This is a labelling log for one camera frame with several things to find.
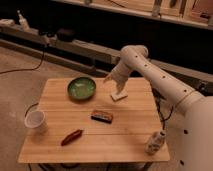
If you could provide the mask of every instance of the floor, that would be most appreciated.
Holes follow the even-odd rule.
[[[39,59],[0,47],[0,72],[33,68]],[[23,120],[27,108],[38,102],[44,84],[48,78],[77,77],[86,74],[77,72],[49,62],[43,62],[36,71],[14,72],[0,75],[0,171],[29,171],[26,164],[18,164],[17,158],[26,134]],[[171,105],[166,101],[161,104],[165,116],[169,113]],[[171,160],[169,162],[155,163],[150,171],[178,170],[180,160],[181,132],[183,130],[183,116],[177,111],[166,123],[167,143]],[[143,164],[112,164],[109,171],[137,171]],[[81,164],[73,171],[105,171],[107,164]],[[33,171],[41,169],[32,164]],[[59,165],[55,170],[63,171]]]

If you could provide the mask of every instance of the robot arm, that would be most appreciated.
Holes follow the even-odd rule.
[[[192,87],[181,82],[167,72],[150,63],[145,46],[125,46],[121,50],[121,60],[107,79],[117,82],[120,92],[133,70],[141,73],[174,107],[185,113],[189,106],[203,97]]]
[[[192,87],[150,63],[145,46],[125,46],[121,60],[106,77],[117,83],[120,93],[133,70],[141,73],[168,101],[185,114],[181,170],[213,170],[213,97],[204,97]]]

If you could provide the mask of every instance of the white bottle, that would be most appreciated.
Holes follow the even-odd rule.
[[[19,23],[24,31],[28,31],[30,29],[27,20],[22,16],[20,10],[17,10],[19,16]]]
[[[146,143],[145,152],[154,155],[163,146],[165,138],[165,131],[154,132]]]

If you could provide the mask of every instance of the black cable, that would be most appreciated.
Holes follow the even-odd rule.
[[[106,171],[109,171],[109,169],[110,169],[110,163],[107,165],[107,167],[106,167]]]
[[[161,100],[160,100],[160,98],[158,98],[158,99],[157,99],[157,102],[156,102],[156,104],[157,104],[157,111],[158,111],[158,113],[159,113],[159,115],[160,115],[161,123],[163,124],[162,127],[163,127],[163,129],[165,129],[166,121],[168,121],[168,120],[171,118],[172,113],[173,113],[173,111],[174,111],[174,107],[172,106],[172,108],[170,109],[170,113],[169,113],[168,117],[167,117],[167,118],[164,118],[164,115],[163,115],[163,113],[162,113],[161,110],[160,110],[160,107],[161,107],[161,106],[160,106],[160,102],[161,102]]]
[[[32,171],[30,163],[28,163],[29,170]]]
[[[168,121],[171,118],[173,110],[174,110],[174,107],[172,106],[172,108],[170,109],[169,116],[166,119],[164,119],[163,122]]]
[[[32,104],[31,106],[29,106],[28,108],[27,108],[27,110],[26,110],[26,112],[25,112],[25,117],[27,116],[27,113],[29,112],[29,110],[32,108],[32,107],[34,107],[34,106],[37,106],[38,105],[38,103],[35,103],[35,104]]]
[[[10,73],[10,72],[19,72],[19,71],[35,71],[37,70],[43,63],[44,61],[44,56],[45,56],[45,51],[43,50],[43,53],[42,53],[42,57],[41,57],[41,60],[40,60],[40,63],[34,67],[34,68],[27,68],[27,69],[13,69],[13,70],[8,70],[8,71],[3,71],[3,72],[0,72],[0,74],[6,74],[6,73]]]

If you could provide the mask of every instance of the white cup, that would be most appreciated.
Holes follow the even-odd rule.
[[[34,133],[44,133],[47,131],[47,123],[45,114],[42,111],[33,111],[27,114],[24,124],[27,128],[33,130]]]

